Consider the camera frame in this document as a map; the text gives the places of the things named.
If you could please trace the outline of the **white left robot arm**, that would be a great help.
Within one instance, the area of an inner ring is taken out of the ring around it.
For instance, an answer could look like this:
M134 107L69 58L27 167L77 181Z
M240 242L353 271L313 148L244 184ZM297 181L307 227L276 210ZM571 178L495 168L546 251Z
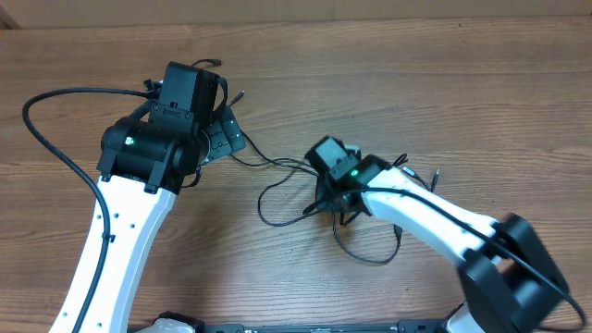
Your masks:
M52 331L126 331L147 256L183 180L244 146L227 105L149 101L109 127L91 227Z

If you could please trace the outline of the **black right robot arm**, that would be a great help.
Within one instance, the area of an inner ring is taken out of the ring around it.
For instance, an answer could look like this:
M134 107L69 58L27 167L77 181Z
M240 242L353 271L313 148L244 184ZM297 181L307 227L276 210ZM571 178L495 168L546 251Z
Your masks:
M365 213L411 232L457 270L465 300L440 325L444 332L533 332L561 303L569 286L528 221L473 213L437 196L405 166L345 150L306 156L318 172L316 206Z

